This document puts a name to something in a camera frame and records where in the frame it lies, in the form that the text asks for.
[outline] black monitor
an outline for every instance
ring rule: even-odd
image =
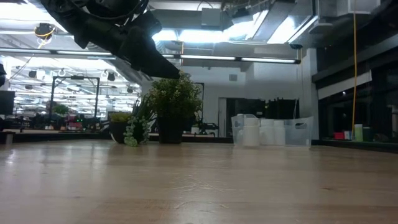
[[[0,91],[0,114],[12,115],[14,111],[14,91]]]

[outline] table surface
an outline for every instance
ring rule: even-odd
[[[398,223],[397,162],[333,147],[13,144],[0,146],[0,223]]]

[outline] metal frame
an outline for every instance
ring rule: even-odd
[[[62,81],[64,81],[67,78],[73,79],[73,77],[75,76],[70,76],[70,77],[60,77],[60,76],[54,76],[52,77],[52,87],[51,87],[51,100],[50,100],[50,111],[49,111],[49,124],[51,123],[51,117],[52,117],[52,106],[53,106],[53,101],[54,101],[54,90],[55,87],[57,87],[60,83],[55,84],[55,81],[58,78],[61,78]],[[94,111],[94,118],[97,117],[97,109],[98,109],[98,94],[100,92],[100,78],[98,77],[79,77],[80,79],[83,78],[87,78],[89,80],[97,80],[97,91],[96,91],[96,96],[95,96],[95,111]]]

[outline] red box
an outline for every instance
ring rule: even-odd
[[[344,133],[335,133],[335,140],[344,140]]]

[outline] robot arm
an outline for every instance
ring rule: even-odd
[[[50,15],[75,36],[81,48],[92,42],[149,76],[179,77],[179,70],[156,50],[151,38],[162,26],[150,11],[144,13],[148,0],[41,2]]]

